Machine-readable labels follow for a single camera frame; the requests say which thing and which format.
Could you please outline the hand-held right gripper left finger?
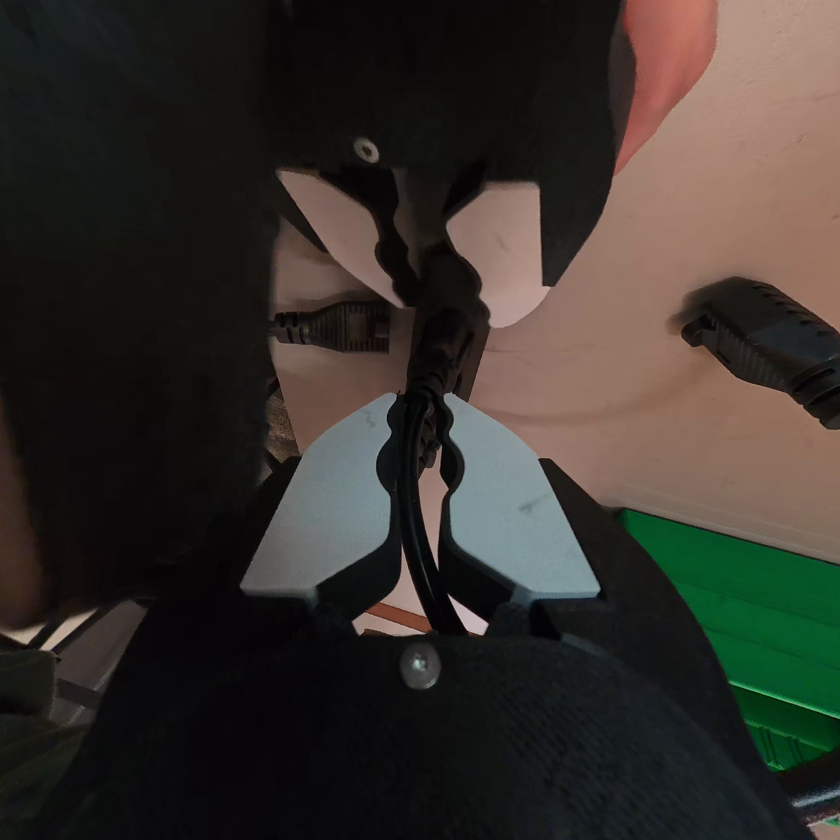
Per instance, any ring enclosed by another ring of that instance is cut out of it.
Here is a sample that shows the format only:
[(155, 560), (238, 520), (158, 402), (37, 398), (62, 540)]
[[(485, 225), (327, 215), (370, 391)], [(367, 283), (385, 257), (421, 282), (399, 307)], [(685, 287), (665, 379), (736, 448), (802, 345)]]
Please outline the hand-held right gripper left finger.
[(392, 593), (403, 565), (402, 430), (403, 397), (388, 392), (306, 449), (240, 582), (244, 594), (353, 621)]

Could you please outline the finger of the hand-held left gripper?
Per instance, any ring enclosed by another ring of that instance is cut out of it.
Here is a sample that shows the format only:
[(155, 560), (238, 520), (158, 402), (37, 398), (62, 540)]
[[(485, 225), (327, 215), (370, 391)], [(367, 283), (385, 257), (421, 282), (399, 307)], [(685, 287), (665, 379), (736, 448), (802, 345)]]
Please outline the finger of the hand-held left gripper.
[(417, 305), (417, 274), (396, 229), (399, 204), (388, 173), (373, 183), (344, 182), (336, 175), (279, 168), (276, 176), (329, 256), (354, 279), (397, 308)]
[(484, 184), (446, 222), (454, 251), (477, 273), (492, 329), (533, 312), (543, 284), (541, 202), (537, 184)]

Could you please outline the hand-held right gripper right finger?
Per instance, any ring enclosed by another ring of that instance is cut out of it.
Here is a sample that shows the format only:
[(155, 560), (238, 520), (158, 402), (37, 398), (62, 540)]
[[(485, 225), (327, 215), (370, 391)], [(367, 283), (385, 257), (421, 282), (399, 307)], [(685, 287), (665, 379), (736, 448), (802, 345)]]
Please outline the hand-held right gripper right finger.
[(602, 586), (535, 452), (454, 394), (438, 420), (446, 592), (485, 621), (505, 604), (596, 603)]

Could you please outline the black power plug with cable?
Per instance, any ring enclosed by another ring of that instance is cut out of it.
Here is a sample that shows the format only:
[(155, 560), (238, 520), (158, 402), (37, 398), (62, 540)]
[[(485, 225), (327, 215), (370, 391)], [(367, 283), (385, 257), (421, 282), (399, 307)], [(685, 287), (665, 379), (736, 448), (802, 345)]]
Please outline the black power plug with cable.
[(480, 299), (480, 278), (448, 244), (426, 248), (421, 258), (416, 315), (423, 321), (453, 310), (470, 323), (487, 323), (489, 311)]
[(475, 330), (467, 316), (446, 309), (426, 321), (411, 354), (399, 447), (396, 497), (402, 549), (425, 616), (433, 631), (465, 636), (467, 630), (446, 592), (424, 522), (419, 480), (440, 448), (444, 397), (459, 383)]

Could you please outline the person's left hand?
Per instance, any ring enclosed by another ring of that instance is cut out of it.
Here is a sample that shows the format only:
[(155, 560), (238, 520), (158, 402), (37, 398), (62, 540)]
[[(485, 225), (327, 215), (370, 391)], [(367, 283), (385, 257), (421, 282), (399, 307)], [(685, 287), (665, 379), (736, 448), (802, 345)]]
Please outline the person's left hand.
[(630, 162), (701, 79), (714, 56), (717, 1), (627, 1), (623, 30), (636, 80), (615, 173)]

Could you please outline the green box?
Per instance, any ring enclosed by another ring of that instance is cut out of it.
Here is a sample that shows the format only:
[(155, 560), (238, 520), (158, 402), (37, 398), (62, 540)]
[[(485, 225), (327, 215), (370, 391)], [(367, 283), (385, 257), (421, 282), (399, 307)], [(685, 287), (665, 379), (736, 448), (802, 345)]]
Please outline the green box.
[(837, 565), (629, 509), (616, 520), (688, 604), (774, 771), (839, 741)]

